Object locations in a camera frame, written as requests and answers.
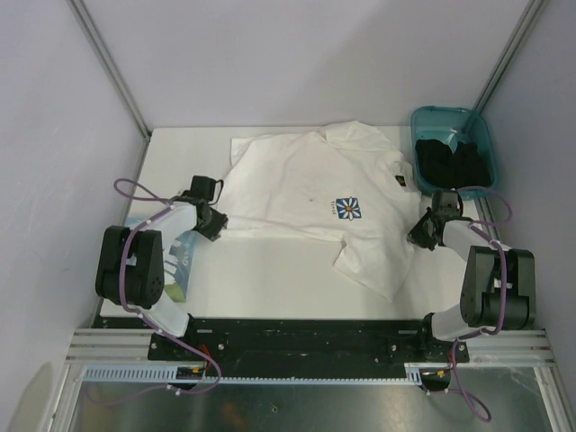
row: plastic container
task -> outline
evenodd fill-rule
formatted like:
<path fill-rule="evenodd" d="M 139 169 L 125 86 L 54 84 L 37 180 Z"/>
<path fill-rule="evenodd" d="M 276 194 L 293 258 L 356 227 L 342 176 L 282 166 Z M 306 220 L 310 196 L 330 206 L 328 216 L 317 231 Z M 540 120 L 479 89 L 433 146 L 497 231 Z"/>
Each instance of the plastic container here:
<path fill-rule="evenodd" d="M 418 140 L 439 140 L 450 147 L 454 153 L 458 141 L 475 142 L 478 153 L 486 161 L 492 183 L 490 188 L 495 189 L 500 182 L 500 174 L 496 164 L 496 155 L 492 147 L 492 140 L 486 121 L 472 110 L 464 108 L 442 108 L 438 106 L 423 106 L 417 109 L 410 119 L 412 128 L 412 148 L 416 166 L 416 182 L 418 189 L 425 195 L 444 188 L 434 186 L 427 182 L 420 173 L 416 142 Z M 465 191 L 460 193 L 463 200 L 473 200 L 487 196 L 482 191 Z"/>

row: black cloth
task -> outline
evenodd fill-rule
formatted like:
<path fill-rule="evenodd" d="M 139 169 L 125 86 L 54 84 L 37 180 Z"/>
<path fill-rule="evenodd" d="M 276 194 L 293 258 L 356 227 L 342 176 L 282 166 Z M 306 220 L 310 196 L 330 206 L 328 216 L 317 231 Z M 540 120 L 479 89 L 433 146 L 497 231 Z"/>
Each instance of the black cloth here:
<path fill-rule="evenodd" d="M 416 141 L 420 173 L 430 184 L 446 189 L 490 186 L 490 172 L 475 142 L 458 142 L 454 154 L 437 139 Z"/>

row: metal pole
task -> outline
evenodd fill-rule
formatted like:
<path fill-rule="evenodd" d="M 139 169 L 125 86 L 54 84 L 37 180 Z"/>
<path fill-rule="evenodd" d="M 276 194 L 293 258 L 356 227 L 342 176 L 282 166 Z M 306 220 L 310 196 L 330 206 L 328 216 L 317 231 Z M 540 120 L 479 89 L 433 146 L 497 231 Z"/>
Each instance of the metal pole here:
<path fill-rule="evenodd" d="M 100 60 L 100 63 L 104 71 L 106 72 L 106 75 L 110 78 L 112 85 L 114 86 L 114 88 L 118 92 L 118 95 L 120 96 L 126 108 L 128 109 L 130 117 L 136 124 L 136 127 L 142 134 L 144 140 L 148 142 L 150 137 L 150 130 L 146 125 L 146 123 L 144 122 L 144 119 L 140 114 L 140 110 L 138 109 L 138 106 L 134 102 L 134 98 L 132 97 L 130 90 L 126 86 L 126 83 L 122 79 L 122 75 L 120 74 L 120 71 L 116 67 L 114 60 L 110 55 L 110 52 L 106 48 L 106 45 L 104 44 L 104 41 L 100 36 L 100 33 L 96 29 L 94 20 L 92 19 L 90 13 L 86 9 L 84 2 L 82 0 L 67 0 L 67 3 L 70 6 L 72 13 L 76 17 L 78 24 L 84 31 L 84 35 L 88 39 L 88 42 L 90 42 L 90 45 L 94 49 L 94 53 Z"/>
<path fill-rule="evenodd" d="M 496 66 L 492 70 L 490 79 L 482 89 L 480 97 L 474 105 L 473 109 L 478 114 L 482 114 L 486 108 L 486 105 L 494 95 L 498 84 L 508 71 L 512 61 L 516 58 L 520 48 L 527 40 L 527 36 L 534 28 L 534 24 L 542 14 L 542 11 L 545 9 L 547 4 L 548 0 L 530 0 L 529 4 L 526 6 L 526 9 L 522 13 L 516 28 L 508 40 L 506 48 L 500 55 L 498 63 L 496 63 Z"/>

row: white table surface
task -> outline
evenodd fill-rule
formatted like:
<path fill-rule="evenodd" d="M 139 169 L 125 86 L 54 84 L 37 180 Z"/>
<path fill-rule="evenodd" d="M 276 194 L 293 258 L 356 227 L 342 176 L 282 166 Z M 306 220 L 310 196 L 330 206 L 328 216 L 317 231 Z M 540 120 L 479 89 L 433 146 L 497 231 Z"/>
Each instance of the white table surface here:
<path fill-rule="evenodd" d="M 230 170 L 230 139 L 313 127 L 164 128 L 152 134 L 139 181 L 160 196 L 189 187 L 193 175 L 223 178 Z M 409 127 L 381 127 L 412 161 Z M 425 211 L 430 200 L 422 199 Z M 160 204 L 134 202 L 130 216 L 147 217 Z M 478 218 L 474 202 L 464 214 Z M 339 242 L 307 238 L 199 238 L 188 300 L 196 317 L 308 319 L 421 319 L 459 301 L 465 262 L 445 247 L 417 249 L 409 275 L 392 303 L 332 267 Z M 126 312 L 104 301 L 103 317 Z"/>

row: blue flower logo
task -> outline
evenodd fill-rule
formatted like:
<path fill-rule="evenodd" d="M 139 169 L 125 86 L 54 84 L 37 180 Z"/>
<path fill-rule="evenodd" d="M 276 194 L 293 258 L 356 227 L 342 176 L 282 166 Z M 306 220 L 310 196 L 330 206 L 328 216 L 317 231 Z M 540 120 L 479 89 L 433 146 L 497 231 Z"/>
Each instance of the blue flower logo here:
<path fill-rule="evenodd" d="M 348 219 L 349 221 L 362 219 L 362 213 L 360 212 L 360 205 L 358 205 L 357 198 L 337 198 L 336 208 L 340 219 Z"/>

